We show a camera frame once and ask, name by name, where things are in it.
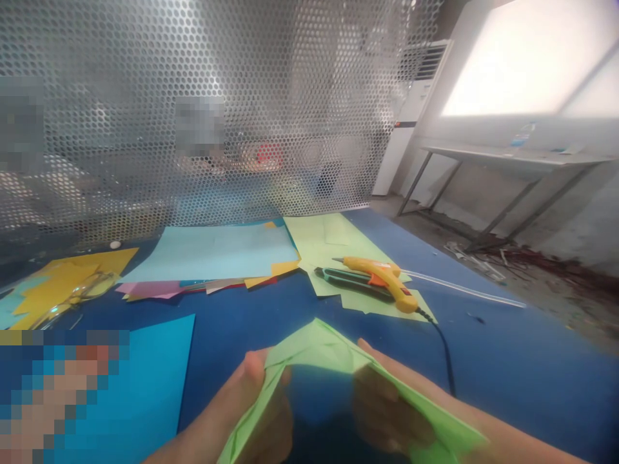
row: blue tabletop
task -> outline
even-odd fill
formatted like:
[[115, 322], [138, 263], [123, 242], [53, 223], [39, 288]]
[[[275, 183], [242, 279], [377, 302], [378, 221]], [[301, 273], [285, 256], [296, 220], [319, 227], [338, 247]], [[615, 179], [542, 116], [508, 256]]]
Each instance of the blue tabletop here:
[[[514, 298], [370, 209], [344, 215], [404, 269]], [[142, 245], [130, 267], [153, 247]], [[407, 285], [422, 293], [443, 330], [461, 400], [588, 461], [610, 463], [618, 455], [619, 360], [534, 307], [511, 307], [429, 282]], [[302, 271], [251, 291], [132, 304], [121, 297], [111, 291], [84, 304], [78, 328], [134, 330], [195, 313], [179, 430], [208, 404], [246, 351], [275, 345], [314, 317], [352, 340], [365, 338], [448, 387], [443, 346], [430, 324], [343, 309], [339, 297], [317, 298]], [[67, 317], [58, 328], [71, 324]], [[302, 367], [293, 371], [295, 450], [312, 443], [313, 459], [322, 453], [337, 461], [351, 459], [352, 448], [361, 449], [351, 431], [350, 390], [345, 376]], [[308, 455], [293, 452], [292, 458], [301, 462]]]

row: table leg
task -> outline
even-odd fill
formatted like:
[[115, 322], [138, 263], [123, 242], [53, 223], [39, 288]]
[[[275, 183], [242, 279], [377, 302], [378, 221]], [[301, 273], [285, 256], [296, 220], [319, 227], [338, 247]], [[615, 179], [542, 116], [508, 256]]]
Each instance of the table leg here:
[[483, 241], [483, 239], [492, 231], [492, 229], [494, 229], [496, 227], [496, 225], [501, 222], [505, 216], [507, 216], [507, 214], [516, 207], [516, 205], [518, 203], [520, 203], [520, 201], [527, 196], [527, 194], [537, 185], [540, 183], [541, 179], [538, 180], [534, 180], [533, 182], [530, 182], [527, 184], [527, 186], [516, 196], [516, 198], [514, 198], [510, 204], [508, 204], [506, 206], [506, 208], [501, 211], [497, 217], [495, 217], [493, 219], [493, 221], [488, 224], [488, 226], [484, 229], [483, 232], [481, 232], [481, 234], [479, 234], [477, 237], [475, 237], [475, 239], [470, 243], [470, 245], [468, 245], [466, 247], [466, 249], [464, 251], [474, 251], [476, 250], [477, 244], [481, 241]]
[[461, 165], [462, 165], [462, 161], [458, 161], [458, 164], [456, 164], [456, 167], [453, 168], [453, 171], [449, 174], [449, 177], [447, 178], [447, 182], [445, 182], [445, 184], [443, 184], [443, 186], [440, 188], [440, 191], [438, 192], [437, 197], [432, 201], [432, 204], [428, 208], [428, 210], [430, 212], [432, 212], [434, 210], [434, 207], [436, 206], [436, 204], [440, 200], [441, 196], [443, 195], [443, 193], [447, 189], [447, 186], [451, 182], [451, 179], [453, 179], [453, 177], [456, 175], [456, 172], [458, 172], [458, 169], [460, 169]]
[[402, 212], [404, 211], [404, 208], [406, 207], [406, 204], [408, 203], [408, 201], [411, 199], [411, 195], [413, 194], [413, 190], [415, 190], [415, 187], [417, 187], [417, 184], [419, 183], [419, 179], [421, 179], [422, 174], [426, 170], [426, 166], [427, 166], [428, 162], [430, 161], [431, 157], [432, 157], [432, 152], [429, 151], [427, 153], [427, 155], [426, 155], [426, 159], [424, 159], [424, 163], [421, 165], [421, 169], [419, 169], [419, 172], [415, 176], [415, 180], [413, 181], [413, 185], [411, 185], [411, 187], [408, 189], [408, 193], [404, 197], [404, 201], [402, 202], [402, 205], [400, 206], [400, 210], [398, 211], [398, 216], [402, 216]]
[[516, 227], [510, 234], [507, 236], [506, 240], [508, 242], [512, 241], [520, 232], [529, 227], [531, 223], [536, 220], [539, 216], [542, 215], [544, 211], [550, 208], [559, 198], [563, 197], [570, 189], [572, 189], [580, 180], [585, 177], [597, 164], [591, 164], [589, 166], [585, 166], [582, 168], [574, 177], [567, 181], [567, 183], [561, 187], [552, 197], [547, 199], [538, 209], [536, 209], [533, 214], [527, 217], [524, 221], [520, 223], [518, 227]]

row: table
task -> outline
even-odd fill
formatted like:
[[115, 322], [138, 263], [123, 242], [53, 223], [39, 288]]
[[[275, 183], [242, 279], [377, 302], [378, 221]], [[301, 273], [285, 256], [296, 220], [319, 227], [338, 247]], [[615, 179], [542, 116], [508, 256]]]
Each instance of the table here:
[[[398, 211], [398, 216], [418, 213], [425, 218], [430, 219], [441, 226], [447, 227], [450, 230], [462, 235], [470, 241], [465, 251], [478, 251], [481, 249], [501, 246], [510, 243], [524, 229], [529, 227], [534, 220], [550, 208], [559, 198], [563, 197], [570, 189], [579, 183], [594, 167], [599, 163], [611, 160], [611, 158], [593, 157], [586, 153], [578, 153], [576, 155], [562, 155], [551, 151], [535, 151], [535, 150], [519, 150], [517, 153], [508, 153], [508, 148], [497, 148], [489, 146], [476, 146], [450, 142], [448, 140], [433, 140], [425, 139], [422, 150], [427, 152], [419, 172], [417, 173], [408, 193], [404, 197], [404, 201]], [[420, 208], [413, 211], [405, 212], [407, 203], [409, 202], [415, 187], [426, 170], [426, 166], [432, 155], [443, 155], [456, 160], [458, 163], [449, 173], [447, 180], [438, 191], [437, 195], [432, 200], [428, 208]], [[527, 181], [525, 188], [487, 225], [487, 227], [476, 237], [460, 230], [451, 224], [446, 224], [440, 218], [432, 215], [434, 207], [440, 200], [443, 193], [451, 183], [452, 179], [458, 172], [458, 169], [464, 161], [474, 162], [481, 166], [490, 168], [504, 169], [510, 175], [516, 175]], [[557, 169], [564, 169], [569, 166], [577, 166], [578, 171], [555, 193], [553, 193], [546, 201], [535, 209], [527, 218], [525, 218], [509, 235], [499, 242], [484, 242], [488, 234], [505, 218], [505, 216], [525, 198], [533, 188], [548, 174]]]
[[[513, 298], [370, 209], [344, 215], [405, 269]], [[127, 270], [154, 245], [142, 244]], [[616, 358], [533, 307], [481, 300], [429, 282], [408, 285], [422, 293], [447, 338], [460, 399], [583, 459], [613, 461], [619, 427]], [[111, 291], [85, 304], [77, 329], [134, 330], [195, 313], [179, 430], [208, 404], [247, 350], [274, 345], [314, 317], [352, 340], [365, 338], [448, 387], [443, 347], [432, 326], [343, 309], [338, 297], [317, 298], [300, 271], [252, 291], [237, 288], [131, 305], [121, 297]], [[58, 327], [72, 323], [67, 317]], [[354, 434], [350, 393], [346, 376], [295, 367], [289, 393], [295, 413], [291, 462], [385, 462]]]

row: bright light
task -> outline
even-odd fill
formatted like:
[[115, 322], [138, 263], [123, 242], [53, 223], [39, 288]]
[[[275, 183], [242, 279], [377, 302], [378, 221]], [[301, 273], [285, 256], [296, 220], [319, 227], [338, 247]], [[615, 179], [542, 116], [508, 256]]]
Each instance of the bright light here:
[[554, 113], [618, 39], [617, 0], [515, 0], [496, 8], [443, 116]]
[[566, 108], [570, 118], [619, 118], [619, 50]]

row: metal table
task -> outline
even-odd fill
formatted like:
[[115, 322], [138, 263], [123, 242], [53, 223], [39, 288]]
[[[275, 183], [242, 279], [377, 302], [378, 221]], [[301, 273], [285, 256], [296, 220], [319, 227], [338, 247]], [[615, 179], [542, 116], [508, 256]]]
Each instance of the metal table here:
[[[571, 188], [579, 183], [582, 178], [585, 177], [595, 166], [611, 160], [610, 158], [604, 159], [592, 157], [584, 153], [579, 153], [576, 155], [562, 155], [551, 151], [519, 150], [517, 153], [510, 154], [508, 153], [507, 148], [466, 145], [456, 142], [449, 142], [446, 140], [433, 141], [431, 144], [423, 145], [422, 149], [427, 152], [427, 155], [421, 165], [421, 168], [419, 169], [419, 172], [415, 176], [406, 197], [404, 197], [404, 201], [398, 211], [398, 216], [416, 213], [430, 219], [433, 222], [436, 222], [437, 224], [440, 224], [441, 226], [447, 227], [470, 241], [470, 244], [467, 246], [465, 251], [477, 251], [512, 242], [520, 232], [529, 227], [534, 220], [536, 220], [558, 199], [563, 197]], [[434, 154], [452, 158], [457, 161], [457, 164], [451, 170], [451, 173], [449, 173], [446, 182], [443, 184], [436, 197], [432, 200], [430, 206], [426, 208], [414, 209], [412, 211], [404, 211], [407, 203], [410, 201], [415, 187], [426, 170], [428, 162]], [[445, 193], [445, 190], [453, 180], [462, 163], [465, 161], [474, 162], [475, 164], [487, 166], [489, 168], [508, 170], [511, 174], [515, 174], [521, 179], [527, 181], [525, 188], [522, 189], [522, 191], [492, 221], [490, 221], [487, 227], [475, 237], [457, 227], [452, 226], [451, 224], [446, 224], [443, 220], [432, 214], [436, 204], [440, 200], [443, 193]], [[492, 232], [492, 230], [505, 218], [505, 216], [512, 209], [514, 209], [516, 205], [520, 203], [522, 199], [525, 198], [546, 175], [557, 169], [564, 169], [569, 166], [579, 167], [576, 174], [574, 174], [557, 192], [552, 194], [528, 217], [526, 217], [516, 228], [514, 228], [514, 230], [509, 233], [507, 237], [505, 237], [505, 239], [498, 242], [488, 242], [486, 240], [490, 232]]]

